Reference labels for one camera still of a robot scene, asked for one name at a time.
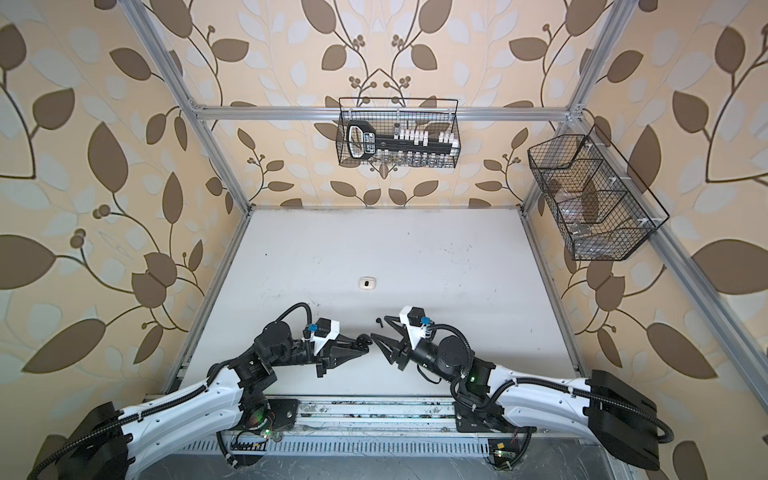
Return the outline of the black round charging case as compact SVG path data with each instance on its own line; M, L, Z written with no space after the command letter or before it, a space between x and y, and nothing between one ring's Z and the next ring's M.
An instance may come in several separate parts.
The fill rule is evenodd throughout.
M355 340L355 348L364 353L370 351L370 346L373 344L373 340L368 334L360 334Z

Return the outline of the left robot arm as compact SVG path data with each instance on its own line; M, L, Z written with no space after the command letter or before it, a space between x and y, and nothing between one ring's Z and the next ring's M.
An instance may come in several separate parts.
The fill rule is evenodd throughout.
M319 376L368 353L371 338L344 336L337 321L313 319L310 306L299 338L283 316L267 323L241 354L209 368L206 377L186 388L118 410L110 402L94 408L73 435L38 461L29 478L52 470L60 479L132 479L182 447L234 428L250 429L257 412L269 424L265 390L277 380L276 368L313 366Z

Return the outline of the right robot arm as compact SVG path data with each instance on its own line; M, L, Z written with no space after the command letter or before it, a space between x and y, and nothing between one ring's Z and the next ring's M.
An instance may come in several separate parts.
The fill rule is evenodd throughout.
M596 370L587 378L557 379L513 371L477 357L452 325L426 317L383 321L396 337L374 333L371 339L387 361L446 382L456 414L467 421L497 432L570 433L598 442L626 464L659 470L659 447L673 440L673 430L650 398L615 375Z

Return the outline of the cream earbud charging case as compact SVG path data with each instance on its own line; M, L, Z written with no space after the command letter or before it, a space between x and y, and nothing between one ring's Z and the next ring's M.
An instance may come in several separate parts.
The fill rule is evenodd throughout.
M376 288L377 280L373 277L362 277L359 280L359 288L364 291L371 291Z

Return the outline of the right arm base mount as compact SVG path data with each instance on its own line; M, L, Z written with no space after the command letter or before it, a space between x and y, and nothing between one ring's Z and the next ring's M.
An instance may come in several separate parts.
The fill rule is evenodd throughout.
M498 471L512 471L526 455L534 426L516 426L506 420L499 406L481 411L459 401L453 402L456 429L459 433L498 433L500 437L487 439L488 463Z

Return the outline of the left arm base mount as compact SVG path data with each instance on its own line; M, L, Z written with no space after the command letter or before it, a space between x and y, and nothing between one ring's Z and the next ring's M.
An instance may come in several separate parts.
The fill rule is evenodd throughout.
M233 469L258 463L270 443L281 441L283 433L293 428L299 405L297 399L267 400L231 430L217 432L216 444L226 463Z

